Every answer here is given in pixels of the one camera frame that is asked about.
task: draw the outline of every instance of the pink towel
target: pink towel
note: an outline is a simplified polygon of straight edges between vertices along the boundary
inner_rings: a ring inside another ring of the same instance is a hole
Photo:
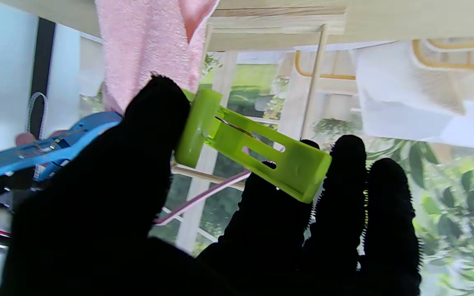
[[[207,18],[218,0],[96,0],[104,41],[106,109],[122,112],[151,77],[195,92]]]

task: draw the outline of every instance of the blue clothespin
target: blue clothespin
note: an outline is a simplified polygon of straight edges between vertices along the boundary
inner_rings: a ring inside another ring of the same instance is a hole
[[[116,112],[100,112],[84,117],[65,133],[49,139],[0,151],[0,176],[37,164],[49,163],[36,179],[45,180],[64,161],[71,161],[100,133],[120,123]]]

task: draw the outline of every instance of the black glove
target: black glove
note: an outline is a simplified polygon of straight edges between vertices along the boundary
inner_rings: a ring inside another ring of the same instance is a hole
[[[341,137],[331,156],[300,271],[323,292],[419,295],[420,248],[402,168],[381,159],[367,175],[365,146],[352,135]],[[362,234],[365,255],[359,257]]]
[[[189,110],[171,79],[153,76],[119,125],[21,204],[0,295],[232,294],[189,255],[147,238],[167,196],[171,153]],[[207,279],[209,287],[197,285]]]
[[[224,235],[197,259],[247,294],[417,296],[420,251],[403,170],[383,159],[367,174],[365,146],[352,135],[341,137],[331,156],[316,223],[304,246],[311,204],[252,174]],[[360,257],[362,234],[365,255]]]

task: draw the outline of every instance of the pink wire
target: pink wire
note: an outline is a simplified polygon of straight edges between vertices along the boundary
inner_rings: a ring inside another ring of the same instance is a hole
[[[186,212],[186,210],[188,210],[192,206],[195,206],[195,204],[197,204],[199,201],[207,199],[208,197],[214,195],[215,193],[221,191],[222,189],[225,189],[226,187],[229,187],[241,180],[248,178],[248,176],[250,176],[250,171],[245,170],[244,172],[240,174],[237,174],[231,178],[226,179],[224,182],[217,184],[214,187],[211,187],[210,189],[204,191],[203,193],[183,203],[181,206],[179,206],[179,208],[172,211],[167,216],[158,219],[156,221],[156,225],[157,226],[166,225],[167,223],[169,223],[169,221],[173,220],[176,216]]]

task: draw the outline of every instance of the black pole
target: black pole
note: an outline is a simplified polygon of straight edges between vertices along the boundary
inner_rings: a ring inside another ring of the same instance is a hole
[[[47,95],[55,28],[56,23],[41,17],[39,18],[30,96],[37,92]],[[36,139],[40,138],[44,107],[45,101],[42,99],[36,100],[30,115],[30,133],[32,133]]]

